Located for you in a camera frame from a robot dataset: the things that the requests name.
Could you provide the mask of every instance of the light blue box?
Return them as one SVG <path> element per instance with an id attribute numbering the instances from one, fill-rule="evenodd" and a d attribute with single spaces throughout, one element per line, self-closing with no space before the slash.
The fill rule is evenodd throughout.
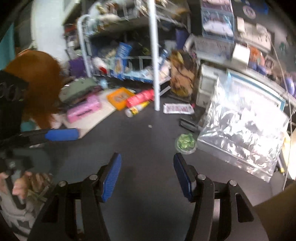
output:
<path id="1" fill-rule="evenodd" d="M 235 20 L 231 0 L 200 0 L 202 35 L 206 38 L 234 42 Z"/>

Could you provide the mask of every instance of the brown hair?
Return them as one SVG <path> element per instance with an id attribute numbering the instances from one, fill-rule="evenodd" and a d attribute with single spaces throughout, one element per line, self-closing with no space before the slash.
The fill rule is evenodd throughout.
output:
<path id="1" fill-rule="evenodd" d="M 29 51 L 17 56 L 5 71 L 29 83 L 23 120 L 32 118 L 41 129 L 51 128 L 63 79 L 58 62 L 47 53 Z"/>

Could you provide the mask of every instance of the pink case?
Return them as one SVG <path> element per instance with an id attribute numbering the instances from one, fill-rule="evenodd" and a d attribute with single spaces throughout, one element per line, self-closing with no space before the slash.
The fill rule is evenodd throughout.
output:
<path id="1" fill-rule="evenodd" d="M 76 106 L 67 111 L 67 118 L 70 123 L 77 121 L 95 111 L 101 109 L 101 103 L 98 100 L 96 95 L 91 95 L 81 103 L 79 106 Z"/>

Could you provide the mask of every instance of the silver bolt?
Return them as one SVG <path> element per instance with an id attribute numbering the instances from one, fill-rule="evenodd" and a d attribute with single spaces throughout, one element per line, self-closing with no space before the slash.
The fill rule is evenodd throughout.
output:
<path id="1" fill-rule="evenodd" d="M 14 161 L 11 161 L 11 162 L 9 163 L 9 168 L 10 168 L 10 169 L 15 168 L 15 162 L 14 162 Z"/>
<path id="2" fill-rule="evenodd" d="M 64 186 L 66 186 L 66 184 L 67 184 L 66 181 L 60 181 L 60 182 L 59 182 L 59 186 L 60 186 L 60 187 L 64 187 Z"/>
<path id="3" fill-rule="evenodd" d="M 199 179 L 199 180 L 204 180 L 204 179 L 206 179 L 206 176 L 205 175 L 203 175 L 203 174 L 198 174 L 197 175 L 197 178 Z"/>
<path id="4" fill-rule="evenodd" d="M 96 174 L 93 174 L 93 175 L 89 176 L 89 179 L 92 180 L 92 181 L 95 181 L 95 180 L 98 179 L 98 176 Z"/>
<path id="5" fill-rule="evenodd" d="M 229 184 L 231 185 L 231 186 L 236 186 L 237 185 L 237 182 L 235 181 L 235 180 L 230 180 L 229 181 Z"/>

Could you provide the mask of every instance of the white cable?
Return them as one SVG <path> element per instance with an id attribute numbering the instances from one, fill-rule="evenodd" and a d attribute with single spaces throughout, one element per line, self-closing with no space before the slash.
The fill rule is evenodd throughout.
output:
<path id="1" fill-rule="evenodd" d="M 272 43 L 267 31 L 266 31 L 266 35 L 267 35 L 267 38 L 268 40 L 270 41 L 270 44 L 272 46 L 272 48 L 274 49 L 274 53 L 276 55 L 276 60 L 279 64 L 279 67 L 281 69 L 281 74 L 282 74 L 282 77 L 283 77 L 283 81 L 284 81 L 284 84 L 285 84 L 285 89 L 286 89 L 286 93 L 287 93 L 287 96 L 288 96 L 288 106 L 289 106 L 289 112 L 290 112 L 290 118 L 289 118 L 289 123 L 290 123 L 290 130 L 291 130 L 291 141 L 290 141 L 290 149 L 289 149 L 289 155 L 288 155 L 288 164 L 287 164 L 287 170 L 286 170 L 286 178 L 285 178 L 285 182 L 284 182 L 284 185 L 283 185 L 283 190 L 285 189 L 285 186 L 286 186 L 286 183 L 287 183 L 287 179 L 288 179 L 288 168 L 289 168 L 289 164 L 290 164 L 290 153 L 291 153 L 291 147 L 292 147 L 292 139 L 293 139 L 293 131 L 292 131 L 292 109 L 291 109 L 291 102 L 290 102 L 290 96 L 289 96 L 289 92 L 288 92 L 288 87 L 287 87 L 287 83 L 286 83 L 286 79 L 285 79 L 285 74 L 284 74 L 284 71 L 283 71 L 283 68 L 281 66 L 281 63 L 279 61 L 279 57 L 277 55 L 277 52 L 276 52 L 276 48 L 274 46 L 274 44 Z"/>

